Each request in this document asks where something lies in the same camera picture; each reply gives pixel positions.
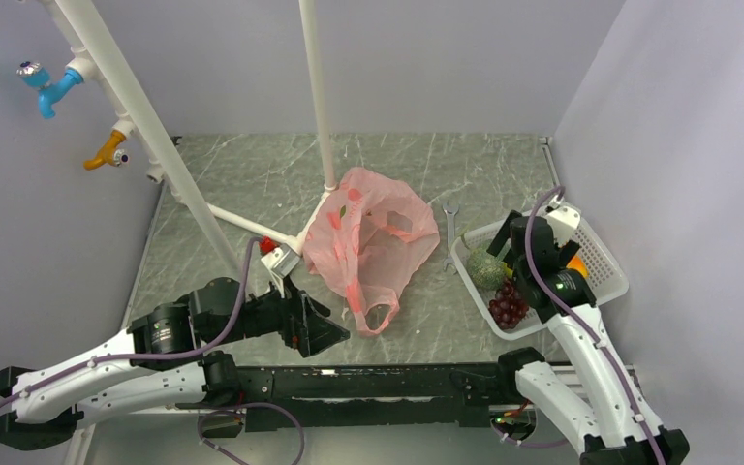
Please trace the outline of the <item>fake green avocado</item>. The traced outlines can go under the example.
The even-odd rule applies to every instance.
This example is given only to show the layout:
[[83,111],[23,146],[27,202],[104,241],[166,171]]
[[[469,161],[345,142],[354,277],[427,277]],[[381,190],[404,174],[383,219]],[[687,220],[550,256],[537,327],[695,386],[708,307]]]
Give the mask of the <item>fake green avocado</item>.
[[507,277],[507,266],[502,262],[501,256],[501,254],[506,253],[505,245],[500,245],[496,254],[490,254],[488,249],[496,237],[496,232],[488,239],[473,245],[466,238],[466,234],[470,230],[471,226],[468,225],[465,230],[458,234],[463,247],[469,252],[469,257],[464,261],[464,268],[477,289],[480,291],[496,291],[503,285]]

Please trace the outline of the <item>fake purple grape bunch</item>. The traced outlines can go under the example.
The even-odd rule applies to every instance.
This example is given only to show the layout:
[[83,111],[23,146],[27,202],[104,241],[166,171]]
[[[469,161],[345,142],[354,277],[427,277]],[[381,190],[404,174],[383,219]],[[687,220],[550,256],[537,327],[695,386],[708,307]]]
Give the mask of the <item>fake purple grape bunch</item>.
[[527,316],[529,305],[523,300],[512,280],[507,279],[488,302],[487,310],[502,330],[514,329]]

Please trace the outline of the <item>fake orange carrot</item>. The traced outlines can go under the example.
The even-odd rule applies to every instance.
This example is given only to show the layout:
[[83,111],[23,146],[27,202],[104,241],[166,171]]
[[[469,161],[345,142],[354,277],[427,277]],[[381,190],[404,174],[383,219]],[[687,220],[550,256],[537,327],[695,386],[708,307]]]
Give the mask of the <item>fake orange carrot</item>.
[[578,255],[575,255],[570,259],[570,261],[567,263],[567,268],[577,271],[583,278],[587,278],[589,276],[588,268]]

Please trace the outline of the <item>pink plastic bag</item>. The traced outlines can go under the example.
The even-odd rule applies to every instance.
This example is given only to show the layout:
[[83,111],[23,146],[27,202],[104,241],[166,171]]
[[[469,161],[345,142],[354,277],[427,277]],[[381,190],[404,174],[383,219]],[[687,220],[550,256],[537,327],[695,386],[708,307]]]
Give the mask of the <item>pink plastic bag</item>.
[[439,243],[432,207],[406,182],[355,167],[318,209],[302,252],[308,271],[346,300],[356,331],[371,337],[399,313]]

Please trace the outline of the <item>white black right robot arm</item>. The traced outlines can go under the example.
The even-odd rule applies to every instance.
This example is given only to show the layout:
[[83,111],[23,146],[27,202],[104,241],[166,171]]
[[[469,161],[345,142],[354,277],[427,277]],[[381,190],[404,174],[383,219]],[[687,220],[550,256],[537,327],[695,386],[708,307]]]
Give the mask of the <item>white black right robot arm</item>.
[[501,398],[530,401],[558,428],[581,464],[680,464],[690,444],[667,428],[639,392],[605,329],[585,277],[568,266],[578,244],[559,244],[548,218],[513,211],[499,230],[511,243],[512,282],[564,349],[579,397],[535,349],[499,357]]

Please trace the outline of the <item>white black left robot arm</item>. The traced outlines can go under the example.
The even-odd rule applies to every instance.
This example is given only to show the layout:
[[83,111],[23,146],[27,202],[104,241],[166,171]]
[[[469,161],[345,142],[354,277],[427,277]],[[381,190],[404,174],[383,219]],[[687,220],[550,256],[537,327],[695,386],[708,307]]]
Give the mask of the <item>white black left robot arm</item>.
[[0,444],[40,450],[114,416],[169,404],[231,406],[243,387],[233,356],[220,346],[276,333],[312,357],[350,337],[330,315],[288,278],[261,296],[216,278],[68,361],[0,370]]

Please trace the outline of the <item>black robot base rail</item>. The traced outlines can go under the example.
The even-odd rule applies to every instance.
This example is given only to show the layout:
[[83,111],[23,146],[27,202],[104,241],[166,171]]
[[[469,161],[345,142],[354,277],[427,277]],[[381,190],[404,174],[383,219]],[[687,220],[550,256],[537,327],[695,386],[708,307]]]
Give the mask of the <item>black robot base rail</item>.
[[304,427],[454,423],[495,425],[525,440],[539,416],[496,362],[355,366],[241,366],[205,362],[107,388],[79,405],[94,422],[153,408],[247,410],[271,403]]

